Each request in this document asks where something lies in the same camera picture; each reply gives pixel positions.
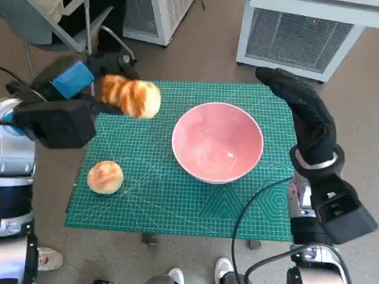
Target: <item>chair leg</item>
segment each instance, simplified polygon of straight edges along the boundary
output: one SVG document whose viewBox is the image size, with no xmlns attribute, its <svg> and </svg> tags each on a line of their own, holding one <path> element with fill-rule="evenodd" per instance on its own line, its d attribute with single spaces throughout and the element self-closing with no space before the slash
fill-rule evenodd
<svg viewBox="0 0 379 284">
<path fill-rule="evenodd" d="M 101 25 L 100 26 L 100 29 L 106 31 L 108 34 L 110 34 L 115 40 L 117 40 L 117 42 L 123 47 L 123 49 L 125 49 L 128 54 L 130 55 L 132 61 L 136 61 L 136 57 L 134 56 L 134 53 L 133 51 L 129 48 L 129 46 L 127 46 L 114 32 L 113 30 L 111 30 L 110 28 L 108 28 L 107 26 L 104 26 L 104 25 Z"/>
<path fill-rule="evenodd" d="M 27 56 L 27 59 L 28 59 L 29 72 L 30 72 L 31 77 L 33 78 L 34 77 L 34 70 L 33 70 L 33 62 L 31 61 L 31 54 L 30 54 L 29 44 L 26 41 L 24 41 L 24 44 L 25 44 L 26 56 Z"/>
<path fill-rule="evenodd" d="M 92 43 L 91 43 L 91 19 L 89 17 L 89 0 L 84 1 L 84 13 L 85 13 L 85 28 L 87 33 L 87 55 L 92 54 Z M 95 84 L 91 83 L 91 96 L 95 96 Z"/>
</svg>

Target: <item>bread roll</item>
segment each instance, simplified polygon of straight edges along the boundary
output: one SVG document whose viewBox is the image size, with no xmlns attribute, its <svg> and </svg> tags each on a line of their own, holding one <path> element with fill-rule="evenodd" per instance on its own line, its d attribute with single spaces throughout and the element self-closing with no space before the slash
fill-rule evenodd
<svg viewBox="0 0 379 284">
<path fill-rule="evenodd" d="M 112 194 L 116 192 L 124 181 L 123 170 L 112 161 L 97 163 L 87 176 L 89 188 L 100 194 Z"/>
<path fill-rule="evenodd" d="M 161 96 L 159 88 L 152 82 L 105 75 L 101 101 L 121 108 L 126 115 L 150 119 L 159 111 Z"/>
</svg>

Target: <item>grid lines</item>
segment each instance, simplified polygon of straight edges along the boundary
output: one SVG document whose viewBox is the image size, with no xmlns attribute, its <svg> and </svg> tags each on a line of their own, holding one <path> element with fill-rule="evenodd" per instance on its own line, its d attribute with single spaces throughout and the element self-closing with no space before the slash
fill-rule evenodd
<svg viewBox="0 0 379 284">
<path fill-rule="evenodd" d="M 152 120 L 100 115 L 88 145 L 65 225 L 144 233 L 231 237 L 237 216 L 252 195 L 290 177 L 289 150 L 295 145 L 291 112 L 264 85 L 155 82 L 162 106 Z M 179 118 L 205 102 L 226 102 L 251 114 L 264 134 L 264 153 L 245 177 L 226 185 L 195 180 L 174 158 L 171 135 Z M 125 181 L 112 195 L 89 190 L 91 167 L 113 160 Z M 286 184 L 263 193 L 245 216 L 239 238 L 291 241 Z"/>
</svg>

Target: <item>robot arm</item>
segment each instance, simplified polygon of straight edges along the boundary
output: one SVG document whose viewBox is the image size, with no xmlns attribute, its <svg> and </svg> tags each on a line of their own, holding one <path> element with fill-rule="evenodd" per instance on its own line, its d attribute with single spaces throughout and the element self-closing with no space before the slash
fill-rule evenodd
<svg viewBox="0 0 379 284">
<path fill-rule="evenodd" d="M 93 114 L 122 112 L 80 91 L 104 73 L 138 78 L 118 55 L 58 59 L 31 85 L 12 81 L 0 101 L 0 283 L 30 284 L 37 276 L 31 207 L 35 141 L 51 149 L 80 148 L 94 135 Z"/>
<path fill-rule="evenodd" d="M 341 178 L 345 153 L 336 143 L 334 119 L 313 88 L 299 77 L 268 68 L 258 68 L 256 77 L 284 99 L 293 113 L 297 145 L 290 157 L 295 173 L 287 192 L 292 248 L 324 244 L 292 257 L 297 266 L 288 271 L 287 283 L 347 284 L 349 277 L 341 261 L 327 246 L 371 233 L 378 225 L 355 189 Z"/>
</svg>

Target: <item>sneaker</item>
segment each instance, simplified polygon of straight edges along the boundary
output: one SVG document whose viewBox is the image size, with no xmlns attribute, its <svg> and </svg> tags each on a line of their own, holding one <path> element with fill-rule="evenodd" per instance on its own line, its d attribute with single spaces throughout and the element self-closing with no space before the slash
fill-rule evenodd
<svg viewBox="0 0 379 284">
<path fill-rule="evenodd" d="M 63 264 L 63 255 L 48 247 L 38 248 L 38 271 L 57 270 Z"/>
<path fill-rule="evenodd" d="M 234 268 L 229 259 L 220 258 L 214 268 L 214 283 L 220 284 L 220 279 L 228 272 L 233 272 Z"/>
<path fill-rule="evenodd" d="M 180 269 L 171 269 L 168 276 L 170 276 L 177 284 L 184 284 L 184 275 Z"/>
</svg>

